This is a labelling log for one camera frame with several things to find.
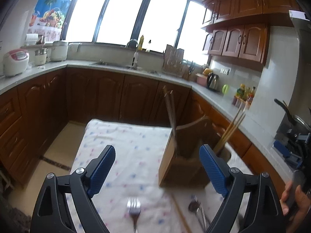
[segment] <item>blue gripper pad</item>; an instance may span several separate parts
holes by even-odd
[[[200,147],[199,155],[200,161],[215,188],[215,191],[221,194],[224,198],[227,197],[229,193],[227,181],[230,177],[230,167],[222,158],[218,158],[207,144]]]
[[[116,158],[113,146],[107,145],[98,158],[94,158],[87,165],[86,177],[89,179],[87,194],[92,198],[98,194]]]

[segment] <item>tablecloth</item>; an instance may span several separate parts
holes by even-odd
[[[208,184],[205,189],[163,189],[158,186],[158,169],[167,145],[171,128],[130,125],[124,123],[91,120],[80,144],[71,172],[86,167],[106,145],[114,146],[116,160],[101,191],[92,201],[111,233],[133,232],[133,222],[127,213],[128,197],[138,197],[142,211],[138,220],[138,232],[186,233],[171,201],[173,193],[193,233],[202,232],[197,218],[188,212],[188,204],[195,195],[202,202],[212,221],[223,198]],[[229,166],[238,167],[251,174],[235,151],[231,152]],[[248,194],[245,194],[240,212],[245,213]],[[84,232],[73,200],[67,194],[67,202],[78,233]],[[237,232],[235,223],[231,232]]]

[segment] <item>hand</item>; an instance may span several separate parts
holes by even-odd
[[[292,187],[293,183],[292,181],[289,181],[285,185],[285,190],[282,193],[282,197],[280,200],[282,210],[283,210],[283,215],[287,215],[289,208],[286,205],[285,201],[288,199],[289,196],[289,191]],[[302,223],[304,220],[305,216],[308,213],[309,207],[310,207],[310,200],[308,199],[307,195],[301,190],[301,186],[299,185],[296,188],[295,191],[295,201],[298,206],[298,211],[295,215],[293,215],[290,218],[290,224],[286,228],[286,233],[294,233],[295,230],[299,227],[299,225]]]

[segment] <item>rice cooker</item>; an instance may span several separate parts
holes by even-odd
[[[51,50],[51,61],[64,61],[67,59],[68,42],[54,41]]]
[[[29,53],[23,49],[14,49],[3,56],[3,73],[15,76],[24,72],[29,61]]]

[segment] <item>screw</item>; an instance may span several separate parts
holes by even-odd
[[[46,176],[48,179],[51,179],[54,177],[54,173],[50,172],[47,176]]]
[[[240,172],[240,170],[238,168],[236,168],[236,167],[232,167],[230,170],[233,173],[239,173]]]
[[[265,178],[268,178],[269,177],[269,174],[267,172],[262,172],[262,175],[265,177]]]
[[[82,174],[84,172],[84,168],[80,167],[76,170],[77,174]]]

